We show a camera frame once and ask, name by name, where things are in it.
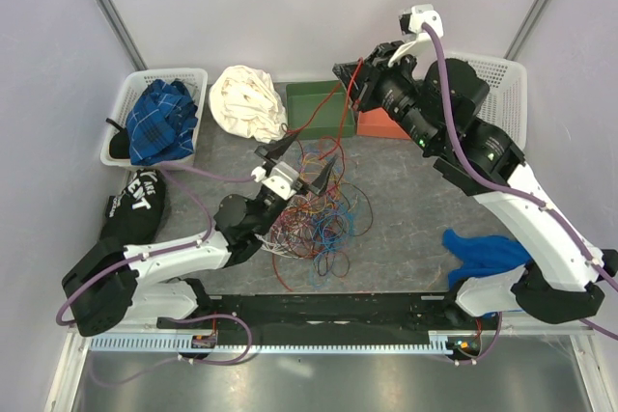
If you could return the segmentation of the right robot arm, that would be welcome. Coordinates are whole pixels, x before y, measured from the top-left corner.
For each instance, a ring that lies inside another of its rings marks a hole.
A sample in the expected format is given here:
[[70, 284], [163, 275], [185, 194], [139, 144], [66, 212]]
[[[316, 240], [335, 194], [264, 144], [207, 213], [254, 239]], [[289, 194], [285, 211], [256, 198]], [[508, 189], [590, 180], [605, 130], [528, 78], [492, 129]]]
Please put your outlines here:
[[528, 255], [510, 270], [456, 278], [453, 298], [442, 304], [451, 327], [477, 316], [522, 311], [541, 322], [588, 322], [611, 282], [617, 253], [592, 245], [553, 206], [523, 151], [510, 135], [478, 115], [489, 84], [468, 61], [436, 53], [422, 79], [416, 59], [396, 54], [399, 41], [379, 44], [365, 59], [336, 64], [337, 79], [358, 111], [382, 109], [434, 160], [442, 177], [489, 210]]

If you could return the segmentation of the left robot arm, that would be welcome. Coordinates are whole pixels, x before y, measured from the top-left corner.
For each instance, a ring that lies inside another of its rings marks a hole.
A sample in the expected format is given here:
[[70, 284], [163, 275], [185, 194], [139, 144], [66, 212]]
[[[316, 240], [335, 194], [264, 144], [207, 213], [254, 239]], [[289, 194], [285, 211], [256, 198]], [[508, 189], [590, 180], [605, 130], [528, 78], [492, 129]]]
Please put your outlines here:
[[304, 180], [282, 159], [296, 138], [289, 134], [255, 149], [262, 163], [246, 181], [259, 184], [259, 192], [254, 198], [225, 196], [203, 232], [155, 244], [123, 244], [115, 237], [97, 242], [62, 280], [66, 300], [57, 324], [74, 325], [83, 337], [126, 321], [208, 324], [211, 303], [185, 275], [248, 261], [293, 197], [327, 191], [337, 159], [331, 157], [312, 181]]

